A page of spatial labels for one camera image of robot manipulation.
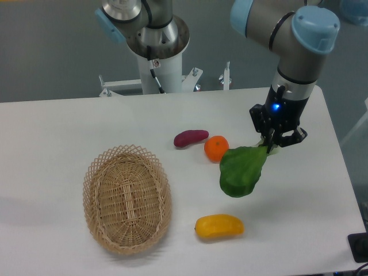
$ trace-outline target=gray floor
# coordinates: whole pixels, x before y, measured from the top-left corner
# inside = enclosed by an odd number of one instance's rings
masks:
[[[199,67],[204,70],[202,89],[221,89],[217,78],[229,60],[233,89],[270,85],[278,58],[231,28],[233,0],[173,1],[174,13],[191,32],[183,54],[184,74]],[[0,2],[0,102],[97,97],[99,74],[105,81],[138,79],[127,46],[113,44],[100,30],[94,18],[100,4],[100,0]],[[323,5],[342,23],[336,48],[318,81],[341,140],[366,111],[368,27],[346,22],[338,0],[325,0]],[[359,202],[368,201],[368,149],[359,146],[365,141],[367,137],[360,136],[342,149]]]

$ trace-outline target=blue led light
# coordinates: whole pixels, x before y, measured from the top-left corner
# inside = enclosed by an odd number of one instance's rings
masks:
[[[276,112],[279,109],[280,109],[280,105],[278,103],[272,104],[272,111],[275,111]]]

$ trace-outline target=orange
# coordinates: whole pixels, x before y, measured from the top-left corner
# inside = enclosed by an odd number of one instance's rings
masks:
[[[212,162],[220,162],[228,149],[229,143],[223,136],[213,136],[205,143],[205,153]]]

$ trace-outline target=toy vegetable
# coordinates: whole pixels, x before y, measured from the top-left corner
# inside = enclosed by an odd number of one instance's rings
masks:
[[[187,145],[200,142],[207,139],[208,131],[203,130],[188,130],[176,135],[174,138],[174,145],[178,148],[186,147]]]
[[[267,159],[267,147],[229,149],[220,162],[220,187],[231,197],[252,193]]]
[[[242,234],[244,225],[237,217],[228,214],[214,214],[198,219],[195,224],[195,232],[204,239],[232,236]]]
[[[219,162],[229,149],[229,143],[223,136],[213,136],[205,143],[205,153],[212,162]]]

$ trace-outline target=light blue joint cap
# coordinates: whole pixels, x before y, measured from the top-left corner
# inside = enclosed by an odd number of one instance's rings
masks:
[[[110,19],[105,16],[101,9],[97,9],[94,14],[97,17],[97,21],[100,27],[112,41],[114,41],[115,43],[123,43],[125,41],[125,37],[114,26],[114,24],[112,24]]]
[[[292,30],[296,39],[306,49],[327,55],[335,46],[340,21],[330,10],[304,6],[298,9],[293,17]]]
[[[247,21],[253,0],[236,0],[231,8],[231,26],[243,36],[247,36]]]

